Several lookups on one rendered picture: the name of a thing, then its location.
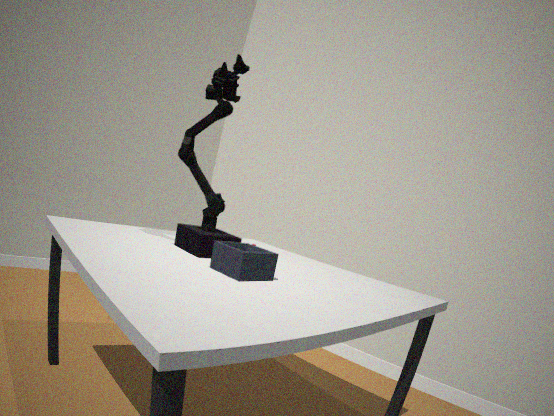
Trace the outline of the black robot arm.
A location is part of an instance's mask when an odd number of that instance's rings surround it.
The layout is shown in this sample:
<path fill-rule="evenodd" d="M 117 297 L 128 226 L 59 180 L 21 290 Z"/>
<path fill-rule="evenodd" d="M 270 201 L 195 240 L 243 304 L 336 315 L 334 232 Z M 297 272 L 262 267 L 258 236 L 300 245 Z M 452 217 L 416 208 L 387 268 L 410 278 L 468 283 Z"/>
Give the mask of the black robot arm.
<path fill-rule="evenodd" d="M 234 101 L 234 103 L 236 103 L 241 98 L 236 94 L 237 89 L 235 91 L 226 92 L 223 88 L 208 84 L 206 87 L 206 99 L 216 100 L 219 105 L 216 106 L 209 115 L 194 124 L 190 127 L 190 129 L 186 130 L 182 146 L 178 152 L 179 158 L 190 169 L 198 183 L 198 186 L 206 197 L 208 207 L 203 210 L 202 226 L 198 227 L 204 231 L 218 233 L 215 231 L 217 217 L 225 210 L 226 206 L 224 203 L 225 200 L 223 200 L 221 194 L 216 194 L 212 190 L 209 182 L 202 173 L 200 166 L 197 164 L 195 157 L 196 154 L 194 152 L 194 138 L 216 120 L 225 118 L 232 113 L 233 108 L 230 102 Z M 224 101 L 223 98 L 226 101 Z"/>

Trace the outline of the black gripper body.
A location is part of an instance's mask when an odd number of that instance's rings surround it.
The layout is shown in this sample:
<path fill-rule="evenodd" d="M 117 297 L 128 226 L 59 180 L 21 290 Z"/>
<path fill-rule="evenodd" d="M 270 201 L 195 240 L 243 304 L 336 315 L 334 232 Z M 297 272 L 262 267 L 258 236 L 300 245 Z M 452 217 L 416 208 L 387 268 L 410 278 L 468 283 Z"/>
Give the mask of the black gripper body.
<path fill-rule="evenodd" d="M 245 74 L 246 72 L 248 72 L 250 69 L 250 66 L 248 66 L 246 69 L 242 69 L 242 68 L 238 68 L 236 66 L 233 66 L 233 72 L 232 73 L 229 73 L 228 74 L 228 77 L 229 79 L 226 80 L 225 82 L 222 81 L 222 80 L 217 80 L 216 78 L 211 78 L 211 82 L 213 84 L 213 86 L 217 86 L 219 88 L 223 88 L 224 91 L 235 91 L 237 89 L 237 87 L 239 87 L 239 84 L 237 84 L 237 80 L 239 79 L 239 76 L 237 76 L 239 73 L 240 74 Z"/>

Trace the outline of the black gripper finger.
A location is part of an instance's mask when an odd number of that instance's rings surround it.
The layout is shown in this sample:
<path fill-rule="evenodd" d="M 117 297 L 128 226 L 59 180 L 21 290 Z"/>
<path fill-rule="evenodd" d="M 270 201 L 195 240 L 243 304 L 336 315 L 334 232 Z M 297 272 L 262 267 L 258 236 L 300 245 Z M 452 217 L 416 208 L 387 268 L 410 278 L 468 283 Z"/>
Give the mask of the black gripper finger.
<path fill-rule="evenodd" d="M 216 76 L 214 76 L 214 78 L 216 78 L 217 80 L 222 80 L 222 81 L 225 82 L 226 80 L 229 79 L 228 74 L 229 73 L 228 73 L 226 62 L 224 62 L 220 72 Z"/>
<path fill-rule="evenodd" d="M 245 65 L 245 63 L 243 62 L 243 59 L 242 57 L 240 56 L 240 54 L 237 55 L 236 57 L 236 63 L 234 64 L 234 66 L 238 67 L 238 68 L 242 68 L 242 69 L 246 69 L 248 66 Z"/>

